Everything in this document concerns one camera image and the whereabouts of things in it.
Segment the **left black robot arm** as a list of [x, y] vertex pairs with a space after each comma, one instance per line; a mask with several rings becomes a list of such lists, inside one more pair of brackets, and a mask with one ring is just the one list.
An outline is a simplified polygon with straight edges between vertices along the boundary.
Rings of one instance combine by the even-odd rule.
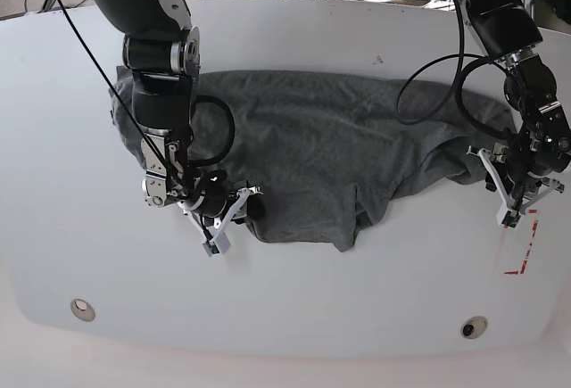
[[[459, 0], [459, 5], [484, 57], [462, 69], [455, 100], [474, 128], [497, 140], [491, 150], [470, 147], [468, 153], [484, 165], [486, 188], [501, 197], [499, 225], [515, 228], [540, 199], [564, 192], [564, 185], [552, 174], [570, 165], [570, 126], [557, 98], [556, 79], [534, 50], [542, 35], [522, 0]], [[463, 103], [468, 75], [495, 63], [505, 74], [506, 100], [521, 116], [516, 133], [476, 120]]]

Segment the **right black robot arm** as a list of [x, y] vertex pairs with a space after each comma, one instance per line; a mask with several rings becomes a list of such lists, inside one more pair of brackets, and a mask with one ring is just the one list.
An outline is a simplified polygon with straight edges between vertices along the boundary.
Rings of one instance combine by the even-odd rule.
[[[207, 170], [228, 155], [236, 124], [226, 103], [196, 93], [200, 32], [186, 0], [94, 1], [124, 35], [122, 60], [132, 75], [126, 114], [141, 136], [146, 203], [156, 208], [176, 204], [200, 232], [209, 255], [226, 252], [227, 226], [248, 218], [248, 202], [261, 190], [246, 182], [229, 183], [222, 169]], [[191, 160], [191, 121], [196, 105], [205, 103], [223, 111], [228, 133], [218, 154]]]

